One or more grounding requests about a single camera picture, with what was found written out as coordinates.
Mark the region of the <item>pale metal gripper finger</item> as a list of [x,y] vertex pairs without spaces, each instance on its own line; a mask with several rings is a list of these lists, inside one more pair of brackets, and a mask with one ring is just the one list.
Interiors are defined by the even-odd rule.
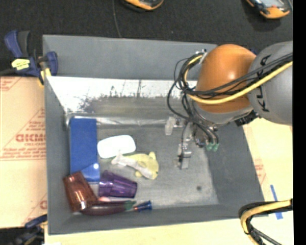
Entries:
[[181,119],[176,116],[170,116],[165,124],[165,135],[170,136],[175,128],[181,127]]
[[177,151],[177,165],[179,169],[188,169],[192,150],[187,143],[180,143]]

